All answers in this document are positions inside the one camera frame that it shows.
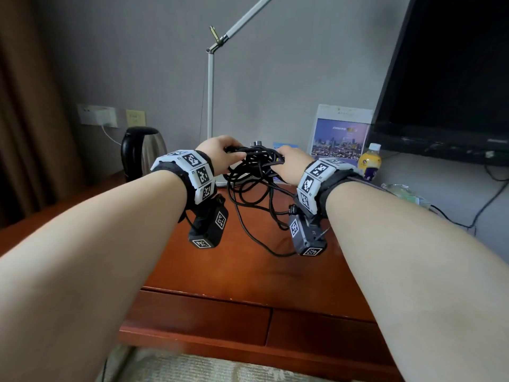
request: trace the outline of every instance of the white power cord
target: white power cord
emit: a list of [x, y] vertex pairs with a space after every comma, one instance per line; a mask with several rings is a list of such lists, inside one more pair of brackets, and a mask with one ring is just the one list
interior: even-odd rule
[[112, 137], [110, 137], [110, 136], [108, 135], [108, 133], [107, 133], [107, 132], [106, 132], [106, 130], [104, 129], [104, 126], [101, 126], [101, 128], [102, 128], [102, 131], [104, 132], [104, 134], [105, 134], [105, 135], [106, 135], [109, 139], [111, 139], [113, 142], [115, 142], [116, 144], [118, 144], [118, 145], [120, 145], [120, 146], [122, 145], [122, 144], [118, 143], [118, 142], [117, 142], [117, 141], [115, 141]]

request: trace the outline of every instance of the cityscape picture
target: cityscape picture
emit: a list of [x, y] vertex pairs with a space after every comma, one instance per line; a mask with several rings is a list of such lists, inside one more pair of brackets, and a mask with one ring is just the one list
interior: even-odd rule
[[357, 166], [368, 128], [365, 123], [318, 118], [311, 155], [338, 157]]

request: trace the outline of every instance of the brown curtain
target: brown curtain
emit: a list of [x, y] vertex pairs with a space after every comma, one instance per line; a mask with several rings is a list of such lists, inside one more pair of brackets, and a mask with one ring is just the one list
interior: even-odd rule
[[0, 0], [0, 228], [84, 185], [29, 0]]

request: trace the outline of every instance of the tangled cable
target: tangled cable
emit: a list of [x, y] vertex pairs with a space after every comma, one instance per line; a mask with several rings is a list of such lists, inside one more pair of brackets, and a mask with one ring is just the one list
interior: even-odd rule
[[[277, 226], [283, 230], [287, 231], [289, 229], [288, 224], [281, 221], [278, 216], [287, 215], [288, 211], [285, 212], [277, 212], [274, 209], [274, 204], [272, 203], [274, 199], [274, 191], [278, 190], [290, 197], [293, 197], [293, 194], [288, 190], [285, 190], [274, 183], [274, 178], [278, 178], [282, 181], [281, 177], [278, 176], [275, 172], [272, 171], [271, 166], [279, 165], [284, 163], [284, 157], [280, 153], [278, 153], [274, 149], [268, 149], [264, 146], [253, 146], [253, 147], [228, 147], [226, 149], [227, 152], [244, 152], [247, 154], [246, 158], [235, 168], [229, 168], [230, 174], [225, 174], [224, 178], [226, 179], [226, 189], [228, 191], [228, 196], [230, 200], [235, 205], [235, 210], [237, 211], [237, 215], [239, 217], [240, 224], [242, 225], [242, 229], [246, 232], [246, 234], [251, 237], [253, 241], [257, 244], [264, 247], [268, 252], [276, 257], [289, 257], [296, 254], [296, 252], [279, 254], [271, 250], [267, 245], [259, 241], [256, 237], [254, 237], [244, 225], [244, 221], [242, 220], [242, 216], [239, 211], [239, 206], [244, 206], [246, 208], [255, 208], [264, 210], [269, 212], [271, 217], [276, 221]], [[255, 185], [262, 184], [267, 186], [267, 190], [256, 201], [250, 202], [245, 200], [243, 197], [243, 193], [250, 191]], [[269, 207], [265, 208], [260, 206], [259, 203], [265, 199], [265, 197], [269, 196]]]

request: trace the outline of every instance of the drawer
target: drawer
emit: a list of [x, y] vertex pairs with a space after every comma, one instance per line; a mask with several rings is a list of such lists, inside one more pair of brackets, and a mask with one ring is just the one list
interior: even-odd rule
[[264, 345], [270, 309], [154, 291], [140, 291], [124, 327]]
[[394, 366], [375, 323], [274, 310], [267, 346]]

